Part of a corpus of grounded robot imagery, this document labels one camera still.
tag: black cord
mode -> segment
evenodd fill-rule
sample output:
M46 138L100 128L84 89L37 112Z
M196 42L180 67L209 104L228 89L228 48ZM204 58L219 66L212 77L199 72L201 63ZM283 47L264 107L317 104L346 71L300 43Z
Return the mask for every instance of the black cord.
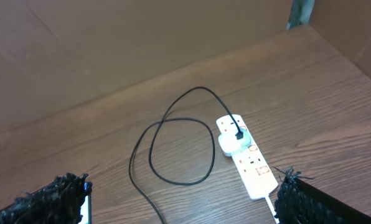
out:
M209 90L208 88L206 87L202 87L202 86L199 86L199 87L195 87L195 88L192 88L190 89L189 91L185 92L183 95L181 95L180 97L178 97L177 100L175 100L172 105L166 110L164 116L162 117L162 120L161 121L157 121L153 124L151 124L150 126L148 126L148 128L146 128L144 130L144 132L141 134L140 138L137 140L137 143L136 145L134 146L134 149L133 149L133 152L130 156L130 161L129 161L129 178L130 178L130 181L131 183L133 184L133 186L136 188L136 190L148 201L148 203L152 206L152 208L155 210L156 214L158 215L159 219L161 220L161 223L164 224L164 220L163 220L163 217L161 216L161 214L159 213L159 211L157 210L157 208L155 207L155 205L153 204L153 202L147 197L147 195L145 195L141 190L140 188L137 187L136 183L134 183L134 180L133 178L131 177L131 163L133 162L134 160L134 157L136 155L136 151L140 145L140 142L141 140L143 139L144 135L147 133L147 131L155 126L155 125L159 125L158 128L156 129L155 131L155 135L153 137L153 140L151 141L151 146L149 148L149 154L148 154L148 162L149 162L149 166L151 168L151 170L154 172L154 174L159 177L161 180L167 182L167 183L170 183L170 184L174 184L174 185L183 185L183 186L190 186L190 185L194 185L194 184L199 184L201 183L202 181L204 181L206 178L208 178L209 174L211 173L212 169L213 169L213 164L215 162L215 141L214 141L214 137L213 137L213 134L212 134L212 130L210 130L210 128L207 126L207 124L205 124L203 121L200 121L198 119L194 119L194 118L171 118L171 119L166 119L167 118L167 115L170 111L170 109L173 107L173 105L175 103L177 103L183 96L185 96L186 94L190 93L191 91L193 90L197 90L197 89L203 89L203 90L207 90L208 92L210 92L211 94L213 94L214 97L216 97L216 99L222 104L222 106L224 107L224 109L227 111L228 115L230 115L231 119L233 120L235 126L237 127L238 129L238 133L236 134L236 137L237 139L240 139L243 137L243 133L241 132L241 129L239 127L239 125L237 124L237 122L235 121L234 117L232 116L230 110L228 110L228 108L225 106L225 104L223 103L223 101L216 95L216 93L214 93L212 90ZM156 136L158 134L158 131L160 130L162 124L164 122L170 122L170 121L195 121L195 122L198 122L202 125L204 125L208 131L209 131L209 134L210 134L210 138L212 139L212 146L213 146L213 153L212 153L212 162L210 163L210 167L209 167L209 170L208 170L208 173L206 173L206 175L201 178L200 180L197 180L195 182L191 182L191 183L182 183L182 182L174 182L174 181L171 181L171 180L167 180L165 179L164 177L162 177L161 175L159 175L156 170L154 169L154 166L153 166L153 162L151 160L151 154L153 153L153 146L154 146L154 142L155 142L155 139L156 139Z

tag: black plug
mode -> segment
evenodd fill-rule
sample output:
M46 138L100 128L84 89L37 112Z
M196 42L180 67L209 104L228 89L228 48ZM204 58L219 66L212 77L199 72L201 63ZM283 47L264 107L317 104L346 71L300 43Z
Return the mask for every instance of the black plug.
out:
M236 133L235 135L237 137L237 140L240 140L243 138L243 132L242 131L239 131L238 133Z

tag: wooden table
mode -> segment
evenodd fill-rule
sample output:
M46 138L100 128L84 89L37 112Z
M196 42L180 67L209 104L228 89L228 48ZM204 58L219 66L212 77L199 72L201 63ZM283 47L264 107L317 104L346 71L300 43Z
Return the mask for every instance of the wooden table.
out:
M159 223L129 181L129 157L142 131L194 86L211 88L243 116L269 165L294 166L316 177L308 181L313 186L371 216L371 80L307 26L1 134L0 208L56 175L85 172L93 182L94 223ZM168 223L273 223L265 201L248 198L231 158L221 153L215 120L223 115L204 91L171 114L201 119L214 132L215 165L201 184L159 180L148 166L153 131L141 143L135 181ZM190 182L205 175L211 153L202 125L167 123L153 163L164 177Z

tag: wall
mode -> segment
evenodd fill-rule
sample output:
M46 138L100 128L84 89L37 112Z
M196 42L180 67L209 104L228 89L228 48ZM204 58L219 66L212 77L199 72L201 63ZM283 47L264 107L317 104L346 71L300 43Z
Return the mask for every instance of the wall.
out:
M290 6L0 1L0 133L285 30Z
M371 0L316 0L310 24L371 78Z

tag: white power strip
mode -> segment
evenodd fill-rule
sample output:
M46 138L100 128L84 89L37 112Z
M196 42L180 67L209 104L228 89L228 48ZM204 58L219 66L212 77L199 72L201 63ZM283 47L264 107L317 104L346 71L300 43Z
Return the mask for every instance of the white power strip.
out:
M269 195L277 188L277 180L241 116L233 114L233 117L244 132L243 139L237 140L235 137L238 129L230 115L221 117L216 121L222 133L218 138L220 147L226 156L232 156L249 197L252 200L265 198L274 216L275 211Z

